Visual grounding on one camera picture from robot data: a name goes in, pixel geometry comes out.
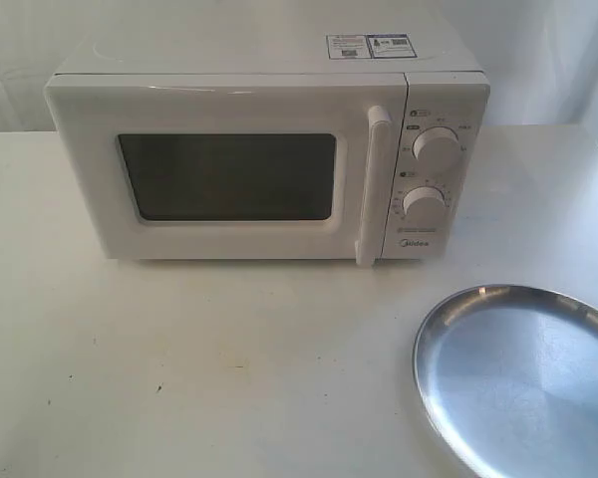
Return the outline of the white control knob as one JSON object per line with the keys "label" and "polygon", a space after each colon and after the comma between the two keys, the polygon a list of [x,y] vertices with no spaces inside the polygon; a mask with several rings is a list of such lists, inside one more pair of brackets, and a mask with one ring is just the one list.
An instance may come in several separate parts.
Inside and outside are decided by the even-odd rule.
{"label": "white control knob", "polygon": [[405,220],[411,227],[438,228],[445,223],[445,198],[434,187],[422,186],[409,191],[402,205]]}
{"label": "white control knob", "polygon": [[457,135],[450,128],[435,126],[421,132],[413,143],[413,154],[419,164],[444,170],[458,161],[461,153]]}

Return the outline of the blue white warning sticker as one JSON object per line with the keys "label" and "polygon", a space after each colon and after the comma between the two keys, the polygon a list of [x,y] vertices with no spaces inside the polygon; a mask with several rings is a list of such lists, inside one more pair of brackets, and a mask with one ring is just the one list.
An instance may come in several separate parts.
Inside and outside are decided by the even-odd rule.
{"label": "blue white warning sticker", "polygon": [[337,34],[326,36],[331,60],[415,59],[410,38],[399,34]]}

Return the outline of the white microwave oven body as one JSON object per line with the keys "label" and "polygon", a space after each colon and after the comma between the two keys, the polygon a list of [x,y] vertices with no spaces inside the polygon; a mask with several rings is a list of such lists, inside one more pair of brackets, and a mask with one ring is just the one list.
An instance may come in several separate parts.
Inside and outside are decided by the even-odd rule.
{"label": "white microwave oven body", "polygon": [[[399,33],[409,36],[418,55],[415,59],[331,60],[328,56],[327,35]],[[408,98],[382,254],[373,264],[435,257],[448,244],[489,83],[454,28],[429,11],[391,8],[345,17],[325,7],[270,13],[243,4],[201,5],[188,13],[138,8],[84,41],[51,79],[59,74],[382,73],[403,75]],[[417,136],[435,126],[452,129],[460,144],[458,161],[444,170],[419,164],[413,154]],[[402,200],[422,186],[438,189],[445,198],[446,219],[438,228],[411,227],[405,220]]]}

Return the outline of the upper white control knob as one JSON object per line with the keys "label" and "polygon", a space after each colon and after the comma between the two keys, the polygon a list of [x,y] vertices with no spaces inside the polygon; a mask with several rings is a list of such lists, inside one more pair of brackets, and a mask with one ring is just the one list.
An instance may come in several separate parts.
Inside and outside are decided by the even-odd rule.
{"label": "upper white control knob", "polygon": [[457,135],[450,128],[435,126],[421,132],[413,143],[413,154],[419,164],[444,170],[458,161],[461,153]]}

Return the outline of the round stainless steel tray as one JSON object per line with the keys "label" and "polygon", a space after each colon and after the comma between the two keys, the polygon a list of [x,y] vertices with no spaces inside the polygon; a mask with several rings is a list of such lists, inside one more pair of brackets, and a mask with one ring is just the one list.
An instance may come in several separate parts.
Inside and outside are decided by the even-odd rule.
{"label": "round stainless steel tray", "polygon": [[418,329],[428,422],[477,477],[598,477],[598,310],[549,290],[483,285]]}

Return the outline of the lower white control knob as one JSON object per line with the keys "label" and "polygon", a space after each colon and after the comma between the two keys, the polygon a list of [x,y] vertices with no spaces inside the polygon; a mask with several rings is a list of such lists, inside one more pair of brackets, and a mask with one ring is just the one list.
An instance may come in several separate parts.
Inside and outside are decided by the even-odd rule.
{"label": "lower white control knob", "polygon": [[402,205],[405,220],[411,227],[438,228],[445,223],[445,198],[434,187],[422,186],[409,191]]}

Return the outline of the white microwave door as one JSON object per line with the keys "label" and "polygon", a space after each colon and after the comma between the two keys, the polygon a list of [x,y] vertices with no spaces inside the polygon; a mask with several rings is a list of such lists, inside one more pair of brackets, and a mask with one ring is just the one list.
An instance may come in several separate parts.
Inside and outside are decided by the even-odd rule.
{"label": "white microwave door", "polygon": [[45,96],[113,259],[381,257],[401,74],[59,74]]}

